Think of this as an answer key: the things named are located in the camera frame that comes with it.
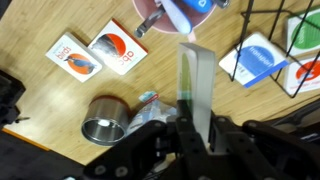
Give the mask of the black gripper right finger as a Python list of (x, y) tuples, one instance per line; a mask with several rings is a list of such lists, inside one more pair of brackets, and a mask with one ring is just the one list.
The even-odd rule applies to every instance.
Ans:
[(281, 180), (250, 138), (228, 117), (212, 115), (210, 149), (213, 172), (219, 180)]

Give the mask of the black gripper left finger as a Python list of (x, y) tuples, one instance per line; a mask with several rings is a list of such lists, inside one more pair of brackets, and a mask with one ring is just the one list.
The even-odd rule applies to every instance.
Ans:
[(210, 160), (200, 134), (193, 124), (186, 100), (177, 101), (176, 128), (184, 165), (190, 180), (213, 180)]

